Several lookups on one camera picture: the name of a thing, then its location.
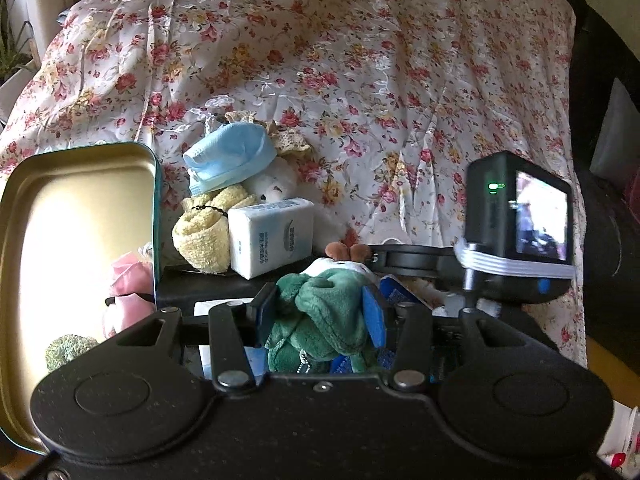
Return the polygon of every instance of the floral fabric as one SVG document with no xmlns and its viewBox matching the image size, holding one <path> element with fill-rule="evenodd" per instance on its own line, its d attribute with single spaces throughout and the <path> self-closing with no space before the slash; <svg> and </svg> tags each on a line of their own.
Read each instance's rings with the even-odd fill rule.
<svg viewBox="0 0 640 480">
<path fill-rule="evenodd" d="M 300 194 L 348 241 L 449 246 L 465 168 L 511 150 L 574 185 L 574 288 L 530 308 L 584 364 L 585 215 L 572 165 L 564 0 L 83 0 L 0 137 L 5 175 L 46 149 L 151 146 L 164 167 L 163 254 L 188 193 L 182 153 L 205 114 L 250 110 L 313 146 Z"/>
</svg>

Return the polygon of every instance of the tissue pack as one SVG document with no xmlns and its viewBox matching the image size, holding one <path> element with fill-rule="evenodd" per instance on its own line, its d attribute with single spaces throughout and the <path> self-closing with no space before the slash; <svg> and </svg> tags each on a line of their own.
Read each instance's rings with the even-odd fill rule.
<svg viewBox="0 0 640 480">
<path fill-rule="evenodd" d="M 313 203 L 289 198 L 228 212 L 231 268 L 251 279 L 311 255 Z"/>
</svg>

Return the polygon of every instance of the plant pot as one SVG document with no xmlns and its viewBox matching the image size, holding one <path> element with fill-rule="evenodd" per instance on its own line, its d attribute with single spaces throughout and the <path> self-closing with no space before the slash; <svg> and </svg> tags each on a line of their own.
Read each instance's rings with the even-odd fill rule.
<svg viewBox="0 0 640 480">
<path fill-rule="evenodd" d="M 27 63 L 27 67 L 33 72 L 21 68 L 0 86 L 0 123 L 2 124 L 7 123 L 9 114 L 14 109 L 15 102 L 20 97 L 22 90 L 33 79 L 36 72 L 36 63 L 33 59 Z"/>
</svg>

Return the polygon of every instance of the metal tray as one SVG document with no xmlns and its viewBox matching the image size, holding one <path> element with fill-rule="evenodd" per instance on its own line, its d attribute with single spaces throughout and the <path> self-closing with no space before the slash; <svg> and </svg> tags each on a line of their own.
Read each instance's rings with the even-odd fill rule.
<svg viewBox="0 0 640 480">
<path fill-rule="evenodd" d="M 27 158 L 0 202 L 0 428 L 44 452 L 29 412 L 61 335 L 104 340 L 110 264 L 158 243 L 161 170 L 144 144 L 123 142 Z M 158 253 L 154 251 L 156 283 Z"/>
</svg>

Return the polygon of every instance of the silver bolt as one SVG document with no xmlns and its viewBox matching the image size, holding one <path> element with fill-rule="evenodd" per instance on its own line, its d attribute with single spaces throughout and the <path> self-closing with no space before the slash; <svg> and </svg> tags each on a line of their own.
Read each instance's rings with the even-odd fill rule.
<svg viewBox="0 0 640 480">
<path fill-rule="evenodd" d="M 62 472 L 62 471 L 58 471 L 57 469 L 54 469 L 53 471 L 49 471 L 49 474 L 47 474 L 47 480 L 67 480 L 68 476 L 66 475 L 66 473 Z"/>
<path fill-rule="evenodd" d="M 325 394 L 334 386 L 329 381 L 320 381 L 314 385 L 314 391 L 318 394 Z"/>
<path fill-rule="evenodd" d="M 418 370 L 400 370 L 394 375 L 394 383 L 401 390 L 411 390 L 424 384 L 427 377 Z"/>
<path fill-rule="evenodd" d="M 242 388 L 249 382 L 249 375 L 242 370 L 227 370 L 218 376 L 218 382 L 226 388 Z"/>
</svg>

